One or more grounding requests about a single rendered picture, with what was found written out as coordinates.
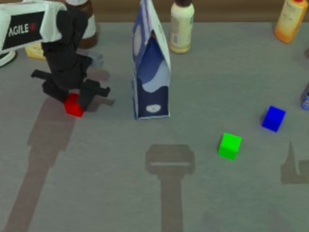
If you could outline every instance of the cube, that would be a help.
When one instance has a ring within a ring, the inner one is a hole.
[[[79,95],[77,93],[70,93],[69,97],[64,102],[64,108],[68,115],[75,117],[82,117],[84,114],[83,109],[77,103]]]
[[[237,135],[223,133],[218,155],[231,160],[235,160],[239,151],[241,140],[242,138]]]
[[[275,106],[270,106],[264,117],[262,127],[277,132],[283,122],[285,111]]]

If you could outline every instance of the agile logo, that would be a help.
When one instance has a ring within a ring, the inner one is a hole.
[[[2,49],[14,48],[41,40],[40,28],[44,14],[45,12],[35,12],[13,15]]]

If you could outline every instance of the milk carton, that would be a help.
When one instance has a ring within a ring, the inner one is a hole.
[[[151,0],[141,0],[132,31],[136,119],[169,117],[169,47]]]

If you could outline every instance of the brown jar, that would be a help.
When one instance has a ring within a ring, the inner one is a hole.
[[[83,39],[79,44],[81,49],[89,49],[98,42],[97,28],[93,8],[90,0],[65,0],[70,6],[78,7],[88,18],[88,26],[83,35]]]

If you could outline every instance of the gray table surface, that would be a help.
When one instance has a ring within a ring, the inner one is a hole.
[[[100,25],[89,77],[115,101],[81,119],[30,78],[44,61],[21,50],[0,70],[0,231],[308,232],[309,24],[285,45],[270,23],[196,23],[192,50],[171,55],[171,118],[147,121],[133,118],[131,28]],[[271,104],[287,111],[278,133],[259,122]],[[236,161],[216,153],[224,132],[243,138]]]

